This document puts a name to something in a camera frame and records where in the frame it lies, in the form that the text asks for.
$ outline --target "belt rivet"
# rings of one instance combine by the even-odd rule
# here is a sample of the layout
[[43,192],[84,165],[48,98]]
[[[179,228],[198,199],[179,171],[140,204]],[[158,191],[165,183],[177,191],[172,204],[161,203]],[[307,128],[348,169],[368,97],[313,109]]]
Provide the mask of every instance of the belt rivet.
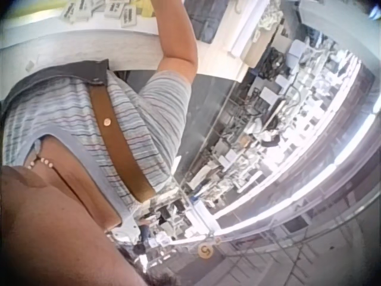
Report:
[[104,121],[103,121],[103,125],[104,126],[110,126],[111,124],[111,119],[110,118],[106,118]]

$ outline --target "striped sleeve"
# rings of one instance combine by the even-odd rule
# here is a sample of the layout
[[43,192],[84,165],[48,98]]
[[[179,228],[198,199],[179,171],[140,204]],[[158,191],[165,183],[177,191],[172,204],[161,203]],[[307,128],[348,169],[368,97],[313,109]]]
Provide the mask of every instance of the striped sleeve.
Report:
[[191,85],[173,71],[158,72],[139,93],[140,112],[169,168],[180,147]]

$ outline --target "striped shirt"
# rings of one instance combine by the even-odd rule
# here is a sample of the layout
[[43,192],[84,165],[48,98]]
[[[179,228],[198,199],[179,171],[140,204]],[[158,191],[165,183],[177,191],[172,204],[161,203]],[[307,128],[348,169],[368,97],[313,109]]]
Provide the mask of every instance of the striped shirt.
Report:
[[[158,72],[137,94],[107,71],[107,91],[118,123],[138,165],[158,192],[170,177],[191,85],[173,71]],[[58,138],[84,165],[99,189],[116,192],[127,209],[136,207],[113,167],[81,79],[59,77],[37,83],[11,104],[4,126],[3,162],[22,165],[39,138]]]

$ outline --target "person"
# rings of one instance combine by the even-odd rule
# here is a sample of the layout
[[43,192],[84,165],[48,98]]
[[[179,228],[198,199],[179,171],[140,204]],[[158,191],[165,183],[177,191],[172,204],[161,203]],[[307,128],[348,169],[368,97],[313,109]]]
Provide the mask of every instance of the person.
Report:
[[[155,192],[165,185],[198,68],[181,0],[151,2],[163,59],[138,94],[107,60],[83,61],[26,77],[2,102],[2,260],[29,284],[172,285],[143,279],[105,235],[139,235],[133,212],[147,196],[122,173],[141,172]],[[114,117],[99,121],[93,96],[104,91]],[[133,160],[107,137],[116,126]]]

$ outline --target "woman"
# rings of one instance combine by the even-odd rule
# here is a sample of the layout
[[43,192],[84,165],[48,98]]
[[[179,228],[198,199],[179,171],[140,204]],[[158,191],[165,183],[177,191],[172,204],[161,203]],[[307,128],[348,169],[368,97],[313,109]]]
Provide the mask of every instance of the woman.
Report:
[[198,61],[181,0],[152,4],[164,56],[139,94],[108,61],[85,61],[3,102],[2,162],[24,166],[2,169],[3,258],[31,284],[147,285],[104,233],[138,237],[133,211],[170,177]]

